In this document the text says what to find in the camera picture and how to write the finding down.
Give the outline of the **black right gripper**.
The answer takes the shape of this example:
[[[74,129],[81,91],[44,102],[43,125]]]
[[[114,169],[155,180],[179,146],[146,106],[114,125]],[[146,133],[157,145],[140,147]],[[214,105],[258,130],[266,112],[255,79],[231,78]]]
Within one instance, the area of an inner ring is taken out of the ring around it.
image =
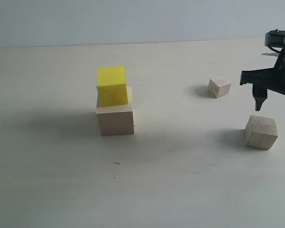
[[[252,84],[255,111],[260,111],[267,99],[267,90],[285,95],[285,38],[284,46],[272,68],[242,71],[239,84]]]

